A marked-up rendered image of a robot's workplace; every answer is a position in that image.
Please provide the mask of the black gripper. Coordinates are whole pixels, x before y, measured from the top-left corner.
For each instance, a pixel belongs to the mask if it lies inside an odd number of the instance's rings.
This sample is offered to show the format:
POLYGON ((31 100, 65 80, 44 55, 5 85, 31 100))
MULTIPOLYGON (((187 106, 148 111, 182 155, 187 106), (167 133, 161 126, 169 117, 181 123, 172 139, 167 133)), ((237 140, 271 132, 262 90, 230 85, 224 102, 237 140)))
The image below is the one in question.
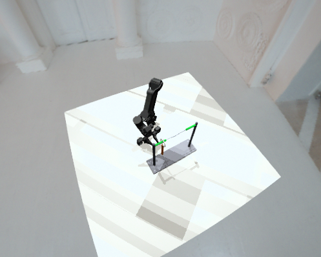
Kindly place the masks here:
MULTIPOLYGON (((141 134, 143 134, 143 133, 142 133, 142 129, 144 129, 145 127, 147 127, 147 126, 144 125, 144 126, 142 126, 142 127, 140 128, 141 134)), ((143 144, 143 141, 144 141, 144 143, 147 143, 147 144, 149 144, 149 145, 152 145, 152 142, 148 139, 148 137, 150 137, 150 136, 152 136, 152 135, 153 135, 153 138, 155 139, 155 141, 156 141, 157 143, 159 143, 159 142, 158 142, 158 139, 157 139, 157 134, 158 134, 160 131, 161 131, 161 127, 157 126, 156 128, 154 128, 154 131, 146 133, 145 136, 143 135, 143 136, 144 136, 143 138, 142 138, 142 137, 138 138, 138 139, 137 139, 137 144, 138 144, 138 146, 140 146, 141 144, 143 144)))

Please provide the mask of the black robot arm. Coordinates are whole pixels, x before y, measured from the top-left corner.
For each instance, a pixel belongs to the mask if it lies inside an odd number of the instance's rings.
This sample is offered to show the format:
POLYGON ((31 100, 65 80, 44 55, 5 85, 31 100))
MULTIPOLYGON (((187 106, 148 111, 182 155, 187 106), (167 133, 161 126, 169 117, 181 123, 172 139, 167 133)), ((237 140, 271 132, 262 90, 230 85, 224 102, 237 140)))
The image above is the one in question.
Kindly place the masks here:
POLYGON ((144 122, 148 125, 142 129, 142 133, 145 136, 146 133, 152 132, 152 128, 154 128, 155 121, 157 116, 155 116, 154 107, 156 103, 156 98, 158 92, 161 90, 163 86, 163 81, 157 78, 152 78, 149 82, 149 88, 146 92, 145 104, 144 108, 138 116, 133 117, 132 121, 135 126, 140 130, 142 126, 144 126, 144 122))

